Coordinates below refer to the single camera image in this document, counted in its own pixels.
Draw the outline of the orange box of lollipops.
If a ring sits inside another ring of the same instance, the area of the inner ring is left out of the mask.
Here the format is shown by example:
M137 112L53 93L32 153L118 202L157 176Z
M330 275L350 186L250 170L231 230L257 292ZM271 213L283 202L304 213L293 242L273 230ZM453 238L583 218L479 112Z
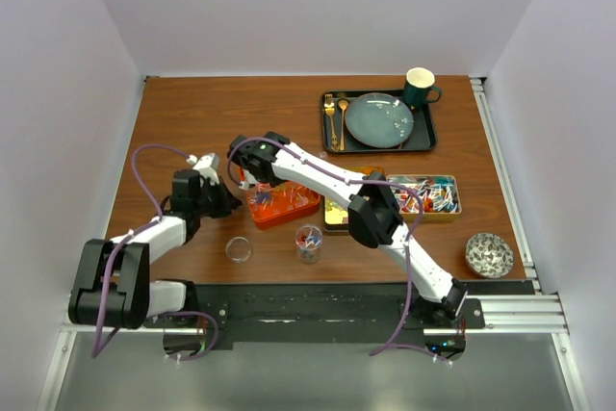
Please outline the orange box of lollipops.
M257 183L245 192L245 197L251 218L260 230L311 216L321 205L318 193L295 182L276 187Z

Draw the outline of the clear jar lid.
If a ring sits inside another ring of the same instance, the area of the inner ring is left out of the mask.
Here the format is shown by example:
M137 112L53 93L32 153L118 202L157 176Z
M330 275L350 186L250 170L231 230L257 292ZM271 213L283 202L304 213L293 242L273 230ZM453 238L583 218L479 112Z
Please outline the clear jar lid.
M241 264L248 261L253 252L251 241L242 236L231 238L225 246L227 258L234 264Z

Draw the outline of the clear glass jar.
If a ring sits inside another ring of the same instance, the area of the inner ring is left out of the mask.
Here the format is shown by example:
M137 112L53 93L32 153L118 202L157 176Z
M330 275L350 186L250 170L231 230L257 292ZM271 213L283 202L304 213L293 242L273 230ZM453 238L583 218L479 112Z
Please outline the clear glass jar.
M322 241L323 234L317 225L301 225L295 233L295 250L299 260L306 265L316 264L320 259Z

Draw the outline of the black tin of star candies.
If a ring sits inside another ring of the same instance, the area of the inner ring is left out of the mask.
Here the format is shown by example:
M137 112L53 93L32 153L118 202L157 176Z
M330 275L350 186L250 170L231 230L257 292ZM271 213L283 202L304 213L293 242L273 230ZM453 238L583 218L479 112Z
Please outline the black tin of star candies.
M349 170L359 172L364 176L370 175L374 170L380 174L385 174L383 167L350 167ZM323 228L326 233L347 233L348 214L347 210L323 196L321 198Z

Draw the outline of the gold tin of lollipops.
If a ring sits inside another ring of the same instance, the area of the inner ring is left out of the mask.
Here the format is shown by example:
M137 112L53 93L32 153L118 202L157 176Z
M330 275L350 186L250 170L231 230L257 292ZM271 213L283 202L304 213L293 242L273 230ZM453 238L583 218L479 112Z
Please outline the gold tin of lollipops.
M452 175L388 175L398 201L399 213L412 221L419 212L417 199L408 193L413 190L423 203L422 222L451 222L462 213L458 184Z

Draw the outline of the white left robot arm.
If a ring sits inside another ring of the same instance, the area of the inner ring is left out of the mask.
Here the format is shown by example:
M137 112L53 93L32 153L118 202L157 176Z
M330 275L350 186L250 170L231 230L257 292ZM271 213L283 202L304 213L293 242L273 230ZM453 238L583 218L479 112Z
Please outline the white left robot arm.
M171 194L163 201L169 206L148 228L111 240L91 239L84 244L68 303L68 317L75 324L95 325L103 296L104 276L112 254L103 324L135 329L146 319L166 313L178 326L193 324L199 303L190 296L191 283L184 280L150 281L150 265L172 249L188 243L203 218L227 218L242 202L223 181L196 169L174 173Z

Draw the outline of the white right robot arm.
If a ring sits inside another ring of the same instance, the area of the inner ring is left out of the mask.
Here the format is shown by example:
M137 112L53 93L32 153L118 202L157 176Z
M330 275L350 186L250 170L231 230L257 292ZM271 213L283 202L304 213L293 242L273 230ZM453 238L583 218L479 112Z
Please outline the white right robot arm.
M399 262L435 324L449 327L462 317L468 291L414 237L419 223L408 224L402 218L394 197L399 184L376 171L363 175L336 167L275 133L236 137L227 159L244 171L247 180L271 186L295 182L344 207L351 238Z

